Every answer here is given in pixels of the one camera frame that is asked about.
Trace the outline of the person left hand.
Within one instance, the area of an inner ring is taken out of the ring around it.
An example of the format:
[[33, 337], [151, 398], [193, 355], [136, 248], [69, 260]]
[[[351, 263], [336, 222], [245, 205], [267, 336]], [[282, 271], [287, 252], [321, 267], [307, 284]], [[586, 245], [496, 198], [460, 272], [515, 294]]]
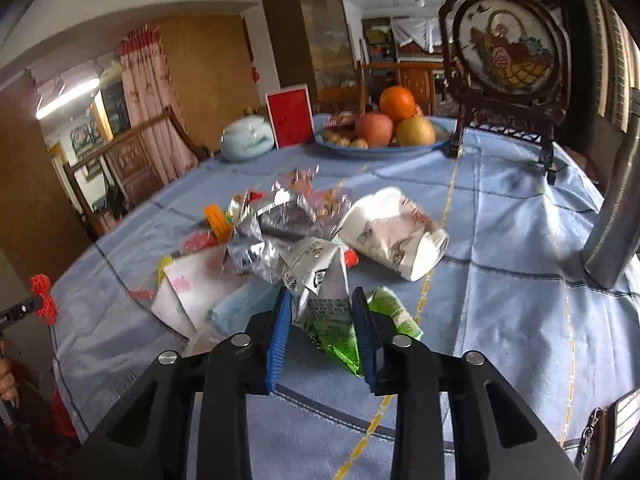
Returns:
[[17, 402], [20, 398], [15, 377], [11, 372], [11, 362], [4, 356], [0, 360], [0, 396], [2, 401], [10, 403]]

